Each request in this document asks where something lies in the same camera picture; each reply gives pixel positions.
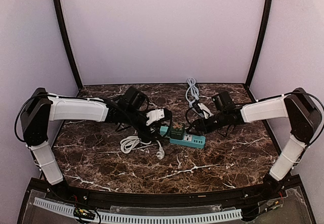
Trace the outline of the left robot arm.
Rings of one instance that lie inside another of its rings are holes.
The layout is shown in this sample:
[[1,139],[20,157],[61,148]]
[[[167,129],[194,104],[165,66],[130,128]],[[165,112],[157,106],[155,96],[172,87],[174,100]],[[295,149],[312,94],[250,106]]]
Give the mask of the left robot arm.
[[46,181],[54,186],[64,182],[64,176],[49,144],[50,121],[126,124],[133,127],[145,143],[165,138],[168,134],[161,135],[160,128],[165,121],[169,122],[169,128],[172,127],[172,112],[166,108],[142,109],[143,104],[149,104],[148,96],[134,87],[110,99],[61,96],[39,87],[18,111],[15,122],[21,123],[22,136],[16,138],[27,145]]

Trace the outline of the dark green decorated charger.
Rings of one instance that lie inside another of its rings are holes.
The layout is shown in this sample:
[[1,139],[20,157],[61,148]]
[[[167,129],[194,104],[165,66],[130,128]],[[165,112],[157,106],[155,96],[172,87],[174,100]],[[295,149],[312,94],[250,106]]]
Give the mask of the dark green decorated charger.
[[173,122],[170,129],[170,138],[176,140],[182,140],[185,132],[185,124]]

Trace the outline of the teal power strip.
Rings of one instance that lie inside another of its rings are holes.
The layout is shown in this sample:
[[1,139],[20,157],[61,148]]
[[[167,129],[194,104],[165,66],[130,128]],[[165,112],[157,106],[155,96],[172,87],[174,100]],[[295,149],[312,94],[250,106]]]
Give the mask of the teal power strip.
[[170,131],[166,136],[167,138],[169,138],[169,142],[171,144],[180,145],[180,146],[203,149],[206,143],[206,138],[204,136],[191,135],[186,132],[184,132],[184,136],[182,140],[171,139]]

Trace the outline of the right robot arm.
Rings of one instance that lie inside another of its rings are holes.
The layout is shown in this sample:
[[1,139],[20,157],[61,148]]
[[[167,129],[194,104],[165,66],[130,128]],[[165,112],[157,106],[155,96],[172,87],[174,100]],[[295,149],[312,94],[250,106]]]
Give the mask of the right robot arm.
[[290,122],[290,137],[280,156],[268,172],[270,179],[283,180],[292,167],[302,159],[304,152],[323,131],[322,111],[317,104],[321,101],[299,87],[292,92],[260,99],[254,103],[236,104],[229,92],[223,91],[213,96],[217,114],[189,123],[188,131],[198,134],[217,131],[225,126],[236,126],[254,121],[286,118]]

